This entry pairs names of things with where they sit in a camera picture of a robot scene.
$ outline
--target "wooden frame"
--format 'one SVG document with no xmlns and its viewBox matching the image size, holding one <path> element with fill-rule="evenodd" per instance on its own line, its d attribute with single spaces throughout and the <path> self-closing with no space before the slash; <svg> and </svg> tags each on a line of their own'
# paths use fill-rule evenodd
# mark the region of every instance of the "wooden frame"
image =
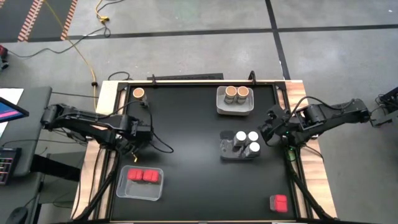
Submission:
<svg viewBox="0 0 398 224">
<path fill-rule="evenodd" d="M 159 80 L 156 83 L 248 83 L 250 84 L 252 80 Z M 276 82 L 285 82 L 287 89 L 287 97 L 289 99 L 290 107 L 293 108 L 297 102 L 305 96 L 305 89 L 303 82 L 301 80 L 257 80 L 258 83 L 276 83 Z M 142 83 L 149 84 L 152 81 L 104 81 L 101 87 L 101 93 L 99 94 L 99 100 L 96 112 L 102 114 L 112 113 L 114 110 L 114 105 L 116 101 L 118 85 L 119 83 Z M 278 92 L 280 105 L 284 105 L 284 100 L 282 94 Z M 119 106 L 124 104 L 125 96 L 121 95 L 119 98 Z M 308 105 L 308 101 L 305 100 L 302 102 L 300 107 Z M 308 145 L 317 151 L 320 151 L 318 141 L 310 141 Z M 99 160 L 97 166 L 94 167 L 96 157 L 99 153 Z M 102 164 L 104 159 L 104 151 L 99 150 L 99 145 L 97 142 L 92 141 L 89 142 L 85 161 L 81 170 L 81 192 L 80 192 L 80 202 L 77 205 L 77 196 L 75 199 L 75 204 L 73 205 L 73 211 L 76 206 L 78 206 L 75 217 L 79 216 L 79 214 L 83 211 L 83 209 L 88 205 L 90 192 L 92 191 L 91 197 L 94 196 L 98 189 L 98 184 L 101 177 Z M 326 176 L 325 167 L 323 166 L 322 159 L 314 154 L 311 151 L 302 149 L 301 152 L 302 166 L 305 174 L 305 179 L 307 183 L 308 190 L 312 193 L 317 202 L 324 208 L 324 210 L 333 217 L 336 217 L 335 206 L 333 203 L 333 199 L 331 197 L 331 192 L 329 188 L 328 179 Z M 112 166 L 113 159 L 108 163 L 108 168 Z M 300 209 L 301 217 L 307 217 L 305 211 L 305 203 L 303 196 L 296 186 L 297 192 L 297 201 Z M 109 188 L 103 195 L 101 200 L 101 206 L 99 208 L 98 218 L 104 218 L 106 213 L 106 207 L 108 205 L 108 197 L 109 197 Z"/>
</svg>

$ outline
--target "keyboard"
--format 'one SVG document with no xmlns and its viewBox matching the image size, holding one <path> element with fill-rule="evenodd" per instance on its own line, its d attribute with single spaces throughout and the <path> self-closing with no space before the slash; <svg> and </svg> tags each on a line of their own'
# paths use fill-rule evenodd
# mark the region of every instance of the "keyboard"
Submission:
<svg viewBox="0 0 398 224">
<path fill-rule="evenodd" d="M 21 148 L 0 147 L 0 185 L 6 185 L 17 166 Z"/>
</svg>

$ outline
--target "yellow cable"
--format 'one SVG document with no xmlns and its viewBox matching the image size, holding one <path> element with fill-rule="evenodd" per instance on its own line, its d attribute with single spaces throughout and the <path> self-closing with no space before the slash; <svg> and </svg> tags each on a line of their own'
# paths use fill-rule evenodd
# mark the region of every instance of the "yellow cable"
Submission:
<svg viewBox="0 0 398 224">
<path fill-rule="evenodd" d="M 50 4 L 49 4 L 46 0 L 43 0 L 43 2 L 47 5 L 47 7 L 49 7 L 51 13 L 54 15 L 54 17 L 56 18 L 56 20 L 57 20 L 58 23 L 60 24 L 61 29 L 62 29 L 62 32 L 63 32 L 64 28 L 63 28 L 63 26 L 62 26 L 62 22 L 61 22 L 60 18 L 57 16 L 57 14 L 55 13 L 55 11 L 52 9 L 52 7 L 50 6 Z M 94 72 L 94 70 L 93 70 L 93 67 L 87 62 L 86 58 L 84 58 L 84 56 L 80 53 L 80 51 L 77 49 L 76 45 L 75 45 L 72 41 L 70 41 L 70 39 L 69 39 L 68 36 L 67 36 L 67 40 L 69 41 L 70 44 L 72 44 L 72 46 L 76 49 L 76 51 L 79 53 L 79 55 L 81 56 L 81 58 L 85 61 L 87 67 L 90 69 L 91 76 L 93 77 L 93 82 L 96 83 L 96 76 L 95 76 L 95 72 Z M 94 109 L 96 110 L 97 102 L 96 102 L 96 98 L 95 98 L 95 97 L 97 96 L 97 89 L 96 89 L 96 86 L 95 86 L 95 85 L 93 86 L 93 88 L 94 88 Z"/>
<path fill-rule="evenodd" d="M 99 20 L 104 24 L 105 22 L 108 22 L 108 21 L 109 21 L 109 17 L 108 17 L 108 16 L 101 16 L 101 15 L 98 13 L 98 6 L 100 6 L 100 4 L 101 4 L 102 1 L 103 1 L 103 0 L 99 0 L 98 4 L 95 6 L 94 11 L 95 11 L 95 14 L 97 14 L 97 16 L 99 17 Z"/>
</svg>

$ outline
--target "red block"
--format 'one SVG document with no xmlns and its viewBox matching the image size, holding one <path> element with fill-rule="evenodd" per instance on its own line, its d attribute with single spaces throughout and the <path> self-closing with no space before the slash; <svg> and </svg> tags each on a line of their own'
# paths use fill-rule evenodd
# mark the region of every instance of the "red block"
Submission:
<svg viewBox="0 0 398 224">
<path fill-rule="evenodd" d="M 159 180 L 159 172 L 156 170 L 145 170 L 142 178 L 144 181 L 156 183 Z"/>
<path fill-rule="evenodd" d="M 141 169 L 129 169 L 127 173 L 127 179 L 129 180 L 142 180 L 142 174 L 144 172 Z"/>
<path fill-rule="evenodd" d="M 287 212 L 287 197 L 286 195 L 273 195 L 271 200 L 271 210 L 279 213 Z"/>
</svg>

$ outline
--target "gray floor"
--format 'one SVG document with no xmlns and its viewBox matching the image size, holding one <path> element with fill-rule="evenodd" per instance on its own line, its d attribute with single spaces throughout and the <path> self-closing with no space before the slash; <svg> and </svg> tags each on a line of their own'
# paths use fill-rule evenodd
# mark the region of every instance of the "gray floor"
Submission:
<svg viewBox="0 0 398 224">
<path fill-rule="evenodd" d="M 79 1 L 70 35 L 100 27 L 95 2 Z M 394 0 L 272 0 L 278 27 L 397 24 Z M 170 30 L 269 28 L 264 1 L 125 1 L 103 11 L 114 34 Z M 398 84 L 398 30 L 352 30 L 281 33 L 292 79 L 303 80 L 308 95 L 329 103 L 352 98 L 369 109 L 375 97 Z M 19 54 L 67 42 L 4 44 Z M 84 40 L 79 49 L 93 64 L 99 82 L 121 70 L 134 79 L 155 75 L 223 72 L 226 79 L 247 78 L 255 70 L 261 79 L 283 79 L 272 34 L 228 34 L 135 39 Z M 10 56 L 10 69 L 0 74 L 1 86 L 50 85 L 54 91 L 90 95 L 91 75 L 78 54 L 44 53 L 28 60 Z M 85 110 L 91 99 L 53 95 Z M 338 216 L 342 220 L 396 223 L 398 213 L 397 127 L 347 124 L 320 137 L 326 172 Z M 63 137 L 43 133 L 42 138 Z M 47 152 L 83 151 L 84 147 L 44 144 Z M 69 210 L 43 210 L 40 223 L 66 220 Z"/>
</svg>

